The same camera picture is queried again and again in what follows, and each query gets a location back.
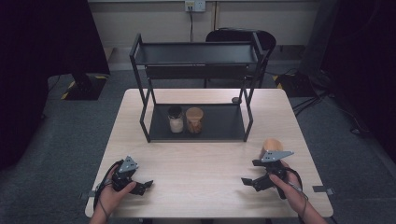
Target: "black curtain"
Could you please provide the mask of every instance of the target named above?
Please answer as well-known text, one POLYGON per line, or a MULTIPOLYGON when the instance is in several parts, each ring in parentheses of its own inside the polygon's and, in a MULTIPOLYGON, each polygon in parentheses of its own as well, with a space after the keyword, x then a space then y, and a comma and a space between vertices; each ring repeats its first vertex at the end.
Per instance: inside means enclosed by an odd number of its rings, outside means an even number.
POLYGON ((396 161, 396 2, 341 1, 323 69, 396 161))
POLYGON ((0 1, 0 168, 28 147, 48 94, 48 77, 109 74, 86 0, 0 1))

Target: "white wall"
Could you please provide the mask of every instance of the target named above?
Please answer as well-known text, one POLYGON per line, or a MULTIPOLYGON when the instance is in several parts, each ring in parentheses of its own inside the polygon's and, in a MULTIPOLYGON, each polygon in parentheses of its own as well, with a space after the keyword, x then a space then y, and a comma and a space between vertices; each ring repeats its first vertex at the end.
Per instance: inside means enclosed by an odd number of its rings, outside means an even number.
MULTIPOLYGON (((105 47, 131 47, 137 33, 145 42, 190 41, 191 18, 184 1, 91 0, 90 7, 105 47)), ((265 30, 278 45, 306 45, 318 1, 206 2, 206 12, 192 14, 193 39, 205 41, 214 27, 265 30)))

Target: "glass jar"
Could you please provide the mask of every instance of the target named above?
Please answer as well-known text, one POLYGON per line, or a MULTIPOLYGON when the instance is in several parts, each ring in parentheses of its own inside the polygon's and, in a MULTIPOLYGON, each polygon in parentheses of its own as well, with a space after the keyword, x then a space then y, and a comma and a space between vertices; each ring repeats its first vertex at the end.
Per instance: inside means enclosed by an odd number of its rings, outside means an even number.
POLYGON ((190 133, 202 131, 202 118, 204 111, 199 107, 191 107, 186 111, 187 127, 190 133))
POLYGON ((181 106, 172 105, 168 109, 169 126, 172 133, 183 132, 183 112, 181 106))

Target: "electrical outlet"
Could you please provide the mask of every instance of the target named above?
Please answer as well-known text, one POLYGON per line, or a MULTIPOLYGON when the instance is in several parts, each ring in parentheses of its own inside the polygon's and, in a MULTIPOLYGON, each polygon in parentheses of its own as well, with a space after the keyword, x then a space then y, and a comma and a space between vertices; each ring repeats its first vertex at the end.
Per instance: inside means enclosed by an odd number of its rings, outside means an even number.
POLYGON ((205 12, 206 3, 205 0, 188 0, 184 2, 184 8, 187 12, 205 12))
POLYGON ((195 11, 195 1, 189 0, 184 2, 185 11, 195 11))
POLYGON ((204 12, 206 10, 205 0, 195 0, 194 11, 204 12))

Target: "small black object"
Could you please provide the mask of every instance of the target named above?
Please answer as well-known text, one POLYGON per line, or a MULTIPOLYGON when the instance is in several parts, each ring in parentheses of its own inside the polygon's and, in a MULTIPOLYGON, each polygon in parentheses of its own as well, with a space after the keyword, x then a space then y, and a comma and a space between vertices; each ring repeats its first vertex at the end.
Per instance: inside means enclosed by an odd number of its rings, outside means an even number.
MULTIPOLYGON (((259 177, 255 180, 242 178, 242 182, 244 183, 244 185, 252 186, 256 191, 265 190, 276 186, 270 179, 269 174, 277 175, 277 177, 282 180, 286 178, 287 169, 282 165, 282 162, 280 161, 263 162, 261 160, 255 160, 253 161, 253 165, 264 166, 267 171, 264 176, 259 177)), ((286 199, 285 192, 283 192, 283 190, 278 186, 276 186, 276 189, 279 193, 279 197, 281 199, 286 199)))
MULTIPOLYGON (((118 167, 117 171, 114 172, 111 177, 113 181, 113 189, 120 191, 129 183, 133 182, 132 175, 136 172, 138 166, 137 163, 131 157, 127 157, 125 161, 122 161, 122 165, 118 167)), ((143 195, 146 189, 149 189, 153 183, 153 180, 144 184, 136 182, 136 186, 131 190, 131 194, 143 195)))

